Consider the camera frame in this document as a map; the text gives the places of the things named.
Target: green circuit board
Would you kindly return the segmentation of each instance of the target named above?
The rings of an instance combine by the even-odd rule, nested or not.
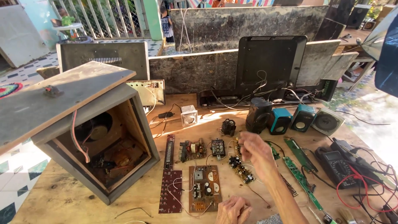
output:
[[[276,152],[275,148],[272,146],[272,144],[267,141],[268,145],[271,147],[272,149],[272,155],[274,156],[274,160],[280,159],[281,157],[279,156],[279,153]]]
[[[307,186],[307,181],[305,180],[304,176],[300,172],[300,170],[294,165],[292,160],[289,157],[284,157],[283,160],[285,161],[286,166],[290,169],[290,171],[293,173],[294,177],[297,179],[297,181],[300,183],[301,187],[304,189],[304,191],[308,194],[308,197],[310,200],[314,203],[315,207],[318,210],[323,210],[322,206],[319,204],[318,200],[315,198],[315,196],[311,193],[310,189]]]
[[[315,167],[315,165],[310,161],[310,159],[307,157],[307,155],[304,153],[303,149],[296,143],[296,141],[292,138],[286,139],[285,142],[287,146],[289,146],[290,150],[292,150],[293,154],[296,156],[298,161],[302,166],[304,166],[304,169],[309,172],[307,168],[310,168],[313,172],[318,172],[318,169]]]

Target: colorful rug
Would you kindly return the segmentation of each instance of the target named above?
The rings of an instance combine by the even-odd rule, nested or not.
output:
[[[22,83],[10,83],[5,85],[0,85],[0,99],[6,97],[14,92],[18,92],[22,89]]]

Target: metal railing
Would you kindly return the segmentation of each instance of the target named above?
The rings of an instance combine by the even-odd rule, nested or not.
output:
[[[146,18],[140,0],[50,0],[50,3],[59,19],[58,10],[63,8],[83,24],[84,35],[93,39],[145,38]]]

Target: wooden speaker cabinet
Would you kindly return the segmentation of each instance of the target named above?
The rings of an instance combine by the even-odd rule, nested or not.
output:
[[[159,155],[138,92],[123,83],[32,137],[34,144],[111,204],[158,161]]]

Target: paintbrush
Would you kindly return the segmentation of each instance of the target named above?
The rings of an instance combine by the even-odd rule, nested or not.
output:
[[[357,222],[354,219],[354,216],[351,214],[351,212],[346,209],[346,208],[339,208],[339,212],[341,216],[347,221],[348,224],[357,224]]]

